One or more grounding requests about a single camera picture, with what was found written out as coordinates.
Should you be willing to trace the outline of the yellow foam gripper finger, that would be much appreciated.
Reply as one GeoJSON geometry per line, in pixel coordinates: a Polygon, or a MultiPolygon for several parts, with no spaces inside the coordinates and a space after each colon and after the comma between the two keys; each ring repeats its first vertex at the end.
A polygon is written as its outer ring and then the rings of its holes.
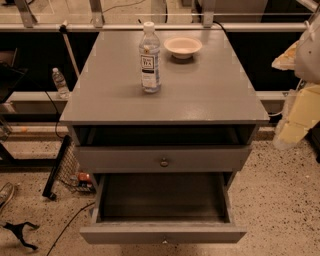
{"type": "Polygon", "coordinates": [[[278,122],[273,145],[279,150],[295,147],[320,122],[320,85],[307,83],[303,89],[290,90],[278,122]]]}

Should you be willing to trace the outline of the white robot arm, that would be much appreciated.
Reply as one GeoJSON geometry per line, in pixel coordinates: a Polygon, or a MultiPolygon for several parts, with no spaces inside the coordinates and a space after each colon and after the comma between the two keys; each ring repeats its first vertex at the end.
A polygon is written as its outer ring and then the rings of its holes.
{"type": "Polygon", "coordinates": [[[271,64],[275,69],[293,70],[299,87],[285,99],[282,118],[275,129],[273,145],[287,150],[298,144],[320,122],[320,15],[306,22],[306,30],[271,64]]]}

